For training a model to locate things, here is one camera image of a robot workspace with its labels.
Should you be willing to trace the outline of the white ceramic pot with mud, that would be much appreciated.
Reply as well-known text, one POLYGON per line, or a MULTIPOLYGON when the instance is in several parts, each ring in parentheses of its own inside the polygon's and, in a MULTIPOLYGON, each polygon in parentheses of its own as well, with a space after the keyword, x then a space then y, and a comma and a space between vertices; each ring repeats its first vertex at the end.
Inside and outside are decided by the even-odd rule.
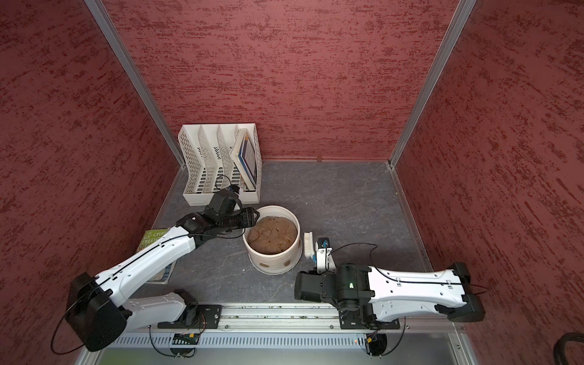
POLYGON ((266 275, 282 275, 300 261, 303 253, 301 226, 287 208, 268 205, 258 210, 259 219, 247 228, 243 242, 253 266, 266 275))

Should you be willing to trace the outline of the white blue scrub brush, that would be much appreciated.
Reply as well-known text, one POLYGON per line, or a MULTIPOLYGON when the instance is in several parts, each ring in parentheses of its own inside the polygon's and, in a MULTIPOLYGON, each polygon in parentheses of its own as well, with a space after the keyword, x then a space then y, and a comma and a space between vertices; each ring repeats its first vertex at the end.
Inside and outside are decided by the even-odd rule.
POLYGON ((304 256, 311 259, 316 264, 316 244, 313 239, 313 232, 304 233, 304 256))

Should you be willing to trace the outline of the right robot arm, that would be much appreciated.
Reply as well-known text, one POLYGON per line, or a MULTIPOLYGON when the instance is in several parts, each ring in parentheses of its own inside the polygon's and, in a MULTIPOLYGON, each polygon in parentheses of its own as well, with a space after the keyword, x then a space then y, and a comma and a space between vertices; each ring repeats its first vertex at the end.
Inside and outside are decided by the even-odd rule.
POLYGON ((398 329, 400 319, 421 315, 442 315, 451 322, 480 322, 486 316, 461 262, 440 272, 392 272, 353 264, 335 272, 299 272, 294 297, 332 305, 342 329, 398 329))

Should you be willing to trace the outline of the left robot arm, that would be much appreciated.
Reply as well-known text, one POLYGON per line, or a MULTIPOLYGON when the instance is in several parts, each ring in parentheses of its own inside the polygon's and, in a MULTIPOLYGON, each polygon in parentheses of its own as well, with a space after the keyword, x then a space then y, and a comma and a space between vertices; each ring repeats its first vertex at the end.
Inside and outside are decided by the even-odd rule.
POLYGON ((159 240, 117 266, 98 275, 79 275, 70 284, 63 321, 88 351, 100 351, 125 331, 158 323, 192 329, 208 321, 198 301, 185 290, 159 297, 135 299, 133 294, 162 269, 189 255, 209 240, 245 231, 260 213, 243 207, 238 188, 216 192, 201 212, 185 215, 159 240))

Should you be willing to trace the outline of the book in organizer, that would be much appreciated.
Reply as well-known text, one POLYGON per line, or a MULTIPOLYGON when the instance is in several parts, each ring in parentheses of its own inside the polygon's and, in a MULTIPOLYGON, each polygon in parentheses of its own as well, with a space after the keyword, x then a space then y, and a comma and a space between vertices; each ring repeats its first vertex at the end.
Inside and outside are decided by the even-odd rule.
POLYGON ((256 152, 247 129, 237 130, 234 147, 231 150, 231 159, 239 170, 246 188, 249 191, 256 191, 259 179, 256 152))

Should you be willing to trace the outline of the white file organizer rack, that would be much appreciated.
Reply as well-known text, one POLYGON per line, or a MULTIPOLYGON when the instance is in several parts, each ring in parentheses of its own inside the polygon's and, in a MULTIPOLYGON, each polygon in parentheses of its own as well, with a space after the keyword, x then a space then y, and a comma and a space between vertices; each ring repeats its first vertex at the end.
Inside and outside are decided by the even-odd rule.
POLYGON ((178 135, 186 161, 188 179, 183 197, 191 206, 207 205, 214 193, 234 184, 240 188, 244 204, 258 204, 262 187, 262 156, 256 124, 184 125, 178 135), (231 150, 238 129, 247 129, 255 148, 258 170, 256 191, 249 191, 231 159, 231 150))

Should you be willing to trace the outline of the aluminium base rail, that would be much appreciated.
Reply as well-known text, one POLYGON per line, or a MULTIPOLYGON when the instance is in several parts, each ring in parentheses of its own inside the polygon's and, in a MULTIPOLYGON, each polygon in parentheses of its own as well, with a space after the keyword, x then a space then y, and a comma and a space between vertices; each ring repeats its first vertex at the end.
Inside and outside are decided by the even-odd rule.
MULTIPOLYGON (((339 312, 329 304, 283 303, 283 304, 218 304, 222 305, 217 329, 204 329, 204 333, 236 332, 314 332, 333 333, 341 331, 374 332, 363 329, 341 329, 339 312)), ((198 331, 197 329, 161 329, 157 331, 198 331)))

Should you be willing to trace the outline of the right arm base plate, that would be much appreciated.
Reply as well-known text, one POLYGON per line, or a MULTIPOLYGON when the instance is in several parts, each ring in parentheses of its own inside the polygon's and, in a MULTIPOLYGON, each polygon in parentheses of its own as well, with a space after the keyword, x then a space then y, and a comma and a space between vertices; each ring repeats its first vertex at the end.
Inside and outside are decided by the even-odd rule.
POLYGON ((372 304, 366 304, 357 311, 339 311, 339 322, 341 329, 367 329, 371 331, 381 329, 400 329, 398 319, 392 322, 380 322, 374 313, 372 304))

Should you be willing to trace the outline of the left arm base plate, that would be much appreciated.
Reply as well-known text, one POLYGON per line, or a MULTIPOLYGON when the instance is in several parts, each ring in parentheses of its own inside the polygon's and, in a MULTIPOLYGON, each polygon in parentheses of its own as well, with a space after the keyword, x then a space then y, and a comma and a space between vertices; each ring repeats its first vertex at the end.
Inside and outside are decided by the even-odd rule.
POLYGON ((179 319, 173 322, 160 322, 158 329, 217 329, 221 318, 222 305, 188 304, 179 319))

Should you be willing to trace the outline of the left aluminium corner post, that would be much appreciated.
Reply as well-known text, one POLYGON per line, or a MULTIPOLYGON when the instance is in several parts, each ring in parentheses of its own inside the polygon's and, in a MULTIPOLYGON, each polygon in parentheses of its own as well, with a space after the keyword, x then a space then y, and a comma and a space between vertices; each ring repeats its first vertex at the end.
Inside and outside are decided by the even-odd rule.
POLYGON ((114 55, 120 62, 120 65, 123 67, 123 70, 128 76, 139 98, 141 99, 141 102, 144 104, 150 117, 157 126, 158 131, 164 138, 167 146, 172 151, 173 156, 176 158, 179 166, 184 168, 186 166, 186 161, 180 149, 179 143, 176 141, 176 138, 174 137, 174 134, 171 131, 167 120, 165 120, 154 99, 154 96, 150 92, 145 80, 141 76, 137 65, 135 65, 129 50, 124 44, 108 11, 106 10, 105 4, 98 0, 85 0, 84 3, 88 7, 88 10, 97 23, 97 26, 100 28, 101 33, 106 38, 106 41, 114 52, 114 55))

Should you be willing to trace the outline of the aluminium corner post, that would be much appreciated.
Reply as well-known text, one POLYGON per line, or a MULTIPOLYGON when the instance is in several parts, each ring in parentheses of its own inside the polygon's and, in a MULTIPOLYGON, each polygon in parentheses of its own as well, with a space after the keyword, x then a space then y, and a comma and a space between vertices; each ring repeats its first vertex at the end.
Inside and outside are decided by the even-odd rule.
POLYGON ((176 158, 179 166, 184 168, 186 166, 186 161, 180 149, 179 143, 176 141, 176 138, 174 137, 174 134, 171 131, 167 120, 165 120, 154 99, 154 96, 150 92, 145 80, 141 76, 137 65, 135 65, 129 50, 124 44, 108 11, 106 10, 105 4, 98 0, 85 0, 84 3, 88 7, 88 10, 97 23, 97 26, 100 28, 101 33, 106 38, 106 41, 114 52, 114 55, 120 62, 120 65, 123 67, 123 70, 128 76, 139 98, 141 99, 141 102, 144 104, 150 117, 157 126, 158 131, 164 138, 167 146, 172 151, 173 156, 176 158))
POLYGON ((453 17, 450 21, 447 31, 440 43, 438 51, 433 59, 432 65, 427 73, 420 93, 415 101, 412 111, 406 121, 405 127, 401 132, 398 142, 389 158, 389 166, 392 170, 397 170, 397 165, 402 156, 410 137, 412 136, 419 119, 421 118, 427 102, 436 87, 440 76, 447 65, 447 62, 456 46, 456 43, 476 5, 476 0, 460 0, 453 17))

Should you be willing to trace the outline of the right aluminium corner post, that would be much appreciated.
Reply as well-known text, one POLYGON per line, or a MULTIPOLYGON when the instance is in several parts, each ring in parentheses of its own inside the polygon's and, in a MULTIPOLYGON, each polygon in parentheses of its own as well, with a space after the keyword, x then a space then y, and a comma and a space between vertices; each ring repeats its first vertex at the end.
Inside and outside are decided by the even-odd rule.
POLYGON ((456 43, 476 5, 476 0, 460 0, 453 17, 450 21, 447 31, 440 43, 438 51, 433 59, 432 65, 427 73, 420 93, 415 101, 412 111, 406 121, 405 127, 401 132, 398 142, 389 158, 389 166, 392 170, 397 170, 397 165, 402 156, 410 137, 412 136, 419 119, 421 118, 427 102, 436 87, 440 76, 447 65, 447 62, 456 46, 456 43))

